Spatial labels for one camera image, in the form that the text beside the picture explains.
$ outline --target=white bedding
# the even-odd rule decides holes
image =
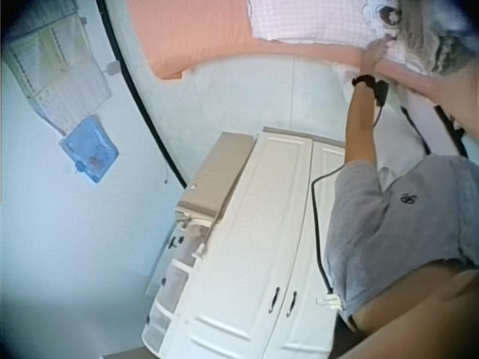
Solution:
[[[248,0],[253,36],[288,43],[335,43],[365,48],[397,35],[397,0]],[[397,42],[388,57],[423,72]]]

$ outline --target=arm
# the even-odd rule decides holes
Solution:
[[[361,61],[360,75],[372,74],[376,64],[386,53],[389,37],[373,41]],[[376,165],[376,148],[373,139],[374,91],[364,82],[356,85],[346,124],[346,155],[344,163],[363,159]]]

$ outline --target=white cabinet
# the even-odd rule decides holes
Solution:
[[[306,138],[258,138],[207,244],[187,338],[166,359],[260,358],[298,248],[311,151]]]
[[[155,351],[161,358],[327,357],[336,313],[317,304],[326,288],[310,184],[343,160],[341,148],[309,138],[259,136],[202,260],[189,263],[181,298],[171,301],[176,310]],[[322,238],[334,183],[335,176],[316,187]]]
[[[344,150],[314,143],[311,181],[339,168],[344,162]],[[320,219],[320,238],[325,239],[335,199],[337,175],[319,181],[316,201]],[[287,289],[286,299],[269,340],[264,358],[327,358],[332,348],[336,312],[317,304],[327,290],[317,265],[311,190],[308,192],[305,220],[299,250]]]

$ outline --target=cabinet handle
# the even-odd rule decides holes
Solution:
[[[272,310],[275,307],[276,300],[278,299],[278,294],[279,294],[279,287],[276,288],[275,296],[272,298],[271,308],[269,309],[269,312],[268,312],[269,314],[272,313]]]
[[[297,291],[295,290],[294,293],[293,293],[293,301],[291,302],[291,306],[290,306],[290,310],[288,310],[287,314],[286,314],[286,317],[289,318],[290,315],[291,315],[291,312],[293,311],[293,308],[294,308],[294,304],[296,303],[296,295],[297,295]]]
[[[170,244],[168,245],[168,249],[171,249],[171,247],[174,247],[174,248],[177,247],[177,246],[174,244],[174,240],[175,240],[176,238],[177,238],[177,237],[173,237],[173,238],[171,239],[171,242],[170,242]]]

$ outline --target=person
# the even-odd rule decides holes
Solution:
[[[369,45],[360,76],[373,75],[390,40]],[[383,191],[374,100],[359,81],[326,242],[340,315],[365,338],[345,358],[470,358],[458,354],[478,350],[479,167],[431,154]]]

